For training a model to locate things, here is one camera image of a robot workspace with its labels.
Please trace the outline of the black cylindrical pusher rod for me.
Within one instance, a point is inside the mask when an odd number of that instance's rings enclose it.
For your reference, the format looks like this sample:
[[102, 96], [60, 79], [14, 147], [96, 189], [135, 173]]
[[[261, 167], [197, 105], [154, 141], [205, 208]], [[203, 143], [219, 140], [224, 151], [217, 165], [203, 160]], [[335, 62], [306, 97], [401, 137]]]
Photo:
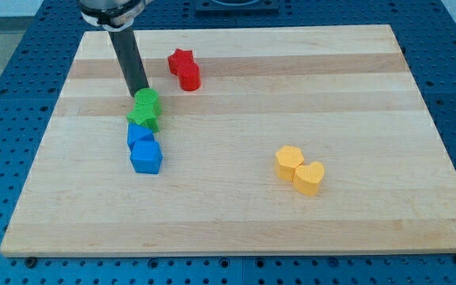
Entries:
[[128, 91], [134, 97], [138, 91], [150, 86], [134, 30], [130, 26], [122, 31], [109, 32], [108, 34]]

